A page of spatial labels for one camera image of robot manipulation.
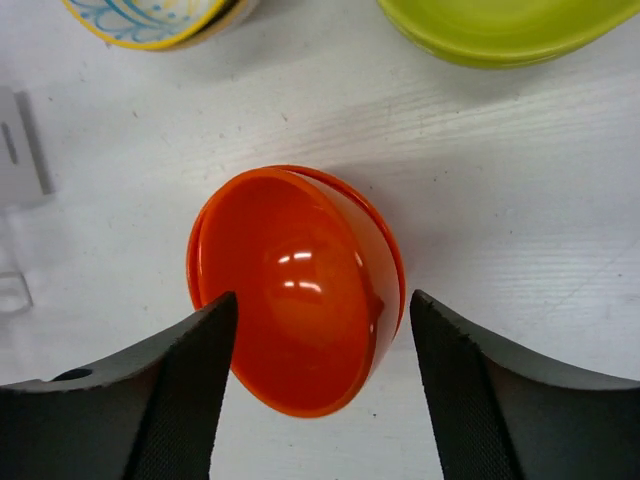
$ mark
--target blue swirl pattern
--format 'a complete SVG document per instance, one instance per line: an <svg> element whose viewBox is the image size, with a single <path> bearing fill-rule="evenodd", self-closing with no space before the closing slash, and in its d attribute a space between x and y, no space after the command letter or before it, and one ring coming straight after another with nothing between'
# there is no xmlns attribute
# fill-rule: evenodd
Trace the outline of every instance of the blue swirl pattern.
<svg viewBox="0 0 640 480"><path fill-rule="evenodd" d="M158 15L152 16L143 11L135 0L101 0L90 4L87 0L70 2L78 7L83 19L116 40L140 44L158 42L177 35L191 23L190 17L178 18L174 12L164 12L159 4L153 6L154 13ZM113 25L116 17L120 18L115 22L117 25Z"/></svg>

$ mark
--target textured grip surface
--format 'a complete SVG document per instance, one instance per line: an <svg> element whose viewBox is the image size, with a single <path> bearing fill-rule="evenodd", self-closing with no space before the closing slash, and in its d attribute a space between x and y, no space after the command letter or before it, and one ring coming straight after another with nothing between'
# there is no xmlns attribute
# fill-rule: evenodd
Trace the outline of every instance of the textured grip surface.
<svg viewBox="0 0 640 480"><path fill-rule="evenodd" d="M522 479L479 348L421 292L411 325L445 479Z"/></svg>

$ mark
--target yellow bowl rim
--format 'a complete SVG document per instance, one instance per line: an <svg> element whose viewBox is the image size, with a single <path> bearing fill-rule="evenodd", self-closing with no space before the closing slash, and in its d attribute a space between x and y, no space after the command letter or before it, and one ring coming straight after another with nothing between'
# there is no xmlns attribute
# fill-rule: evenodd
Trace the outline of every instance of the yellow bowl rim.
<svg viewBox="0 0 640 480"><path fill-rule="evenodd" d="M430 35L427 29L421 28L421 25L416 24L413 19L398 11L395 8L394 0L378 0L378 3L396 27L400 25L403 27L401 29L403 30L403 34L406 35L407 33L410 33L411 40L424 48L429 49L432 47L456 57L466 57L493 64L531 64L537 63L537 61L544 61L544 59L555 58L556 56L561 56L564 53L570 53L596 40L605 33L613 30L618 25L630 20L637 13L640 13L640 1L638 1L635 4L629 5L627 8L620 9L607 20L595 24L590 29L573 33L566 41L561 43L541 45L539 48L522 50L519 52L488 52L460 47L456 45L455 42L449 41L442 36Z"/></svg>

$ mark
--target white table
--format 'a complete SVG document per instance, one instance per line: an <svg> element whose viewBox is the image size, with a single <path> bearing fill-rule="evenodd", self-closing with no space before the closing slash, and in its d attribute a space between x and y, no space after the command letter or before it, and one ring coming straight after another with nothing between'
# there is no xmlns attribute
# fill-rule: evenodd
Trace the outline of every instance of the white table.
<svg viewBox="0 0 640 480"><path fill-rule="evenodd" d="M184 252L232 175L291 162L386 215L411 289L581 367L640 379L640 18L556 62L475 71L372 0L264 0L183 52L107 48L58 2L0 6L0 84L28 101L54 194L3 220L35 307L0 323L0 384L51 378L191 311ZM231 378L213 478L441 477L404 322L316 421Z"/></svg>

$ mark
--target bowl rim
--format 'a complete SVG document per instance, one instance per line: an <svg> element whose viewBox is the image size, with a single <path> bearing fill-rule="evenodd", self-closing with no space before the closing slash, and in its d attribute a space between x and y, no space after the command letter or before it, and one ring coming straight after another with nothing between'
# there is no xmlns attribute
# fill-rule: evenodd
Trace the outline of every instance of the bowl rim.
<svg viewBox="0 0 640 480"><path fill-rule="evenodd" d="M397 7L396 0L378 0L378 4L385 12L385 15L405 36L409 34L413 42L427 50L430 48L437 49L443 54L460 58L460 62L462 62L464 58L469 58L471 60L480 60L494 64L510 63L512 66L518 66L517 63L528 65L536 63L537 61L542 62L565 53L570 53L598 39L615 27L630 20L637 13L640 13L640 1L636 1L635 4L630 4L626 8L616 10L611 16L594 24L591 28L568 35L559 43L547 42L537 48L523 49L522 51L514 52L501 52L499 50L474 50L461 47L456 44L455 39L434 35L428 28L425 28L422 23L417 22L400 10Z"/></svg>
<svg viewBox="0 0 640 480"><path fill-rule="evenodd" d="M314 180L318 180L321 183L337 190L343 195L347 196L351 200L353 200L360 208L362 208L371 219L375 222L378 229L382 233L382 236L387 242L389 249L391 250L391 256L393 257L393 261L396 266L396 273L398 275L398 287L400 289L400 309L398 312L398 321L396 324L396 331L394 333L397 335L398 330L400 329L400 324L402 323L402 316L404 315L406 295L407 295L407 282L405 276L404 262L402 260L402 253L400 252L400 247L398 246L398 242L393 234L393 231L385 221L384 217L378 212L378 210L373 206L367 198L362 195L358 190L353 188L348 183L340 180L338 177L335 177L329 173L323 172L321 170L316 170L311 167L304 167L301 165L276 165L277 168L282 168L289 172L298 173L300 175L308 176Z"/></svg>
<svg viewBox="0 0 640 480"><path fill-rule="evenodd" d="M297 188L300 188L303 192L310 195L311 198L314 199L314 201L317 201L318 203L323 205L323 207L325 207L330 212L331 216L334 217L334 219L337 220L341 225L341 230L344 232L346 238L348 238L351 243L350 248L355 249L361 256L363 255L358 241L348 222L344 219L344 217L337 209L337 207L332 203L332 201L316 186L312 185L301 176L296 175L294 172L287 171L278 166L267 166L248 170L246 172L240 173L239 175L236 175L231 180L226 182L222 187L220 187L220 189L218 189L209 198L205 206L201 209L200 214L196 218L196 221L194 222L187 247L187 282L189 284L189 291L191 294L192 302L194 303L194 306L196 308L202 308L202 306L204 306L204 303L202 302L202 298L200 295L199 283L197 285L192 285L194 269L196 270L195 278L198 279L198 282L200 277L200 262L197 257L195 257L195 255L200 253L200 240L202 232L207 229L207 223L213 221L213 216L211 215L211 213L214 212L214 209L217 208L217 206L227 196L227 194L235 190L236 187L238 187L240 184L265 177L276 178L285 181ZM362 331L368 333L371 311L370 306L368 305L366 300L364 301L363 305L365 311L367 312L367 316L365 319L367 324L363 327ZM233 371L236 378L240 381L240 383L242 383L244 387L249 390L249 392L251 392L252 395L254 395L258 400L260 400L270 408L273 408L280 413L292 417L319 418L337 412L338 410L348 405L366 383L371 373L371 369L373 368L373 359L377 347L375 339L372 339L372 337L369 335L367 335L367 339L368 340L365 355L359 365L356 374L353 377L353 381L349 388L345 390L344 393L333 403L324 405L316 409L300 409L292 407L283 402L275 401L270 396L263 394L259 388L255 387L252 382L247 379L246 375L244 375L242 371L239 371L237 367L234 366L233 361L231 370Z"/></svg>
<svg viewBox="0 0 640 480"><path fill-rule="evenodd" d="M71 0L62 0L67 10L71 12L73 17L78 20L87 30L90 30L94 35L100 37L106 43L117 45L119 47L129 48L133 50L164 50L168 47L171 47L177 43L182 42L183 40L188 39L194 33L197 33L202 27L204 27L207 23L211 21L213 17L215 17L218 13L220 13L230 0L217 0L209 10L202 14L202 16L195 22L191 23L189 27L182 30L180 33L176 35L172 35L169 38L165 38L164 40L159 40L156 42L148 42L148 43L136 43L136 42L128 42L124 40L117 40L106 33L102 32L95 26L93 26L90 22L82 18L82 16L78 13L78 11L74 8Z"/></svg>

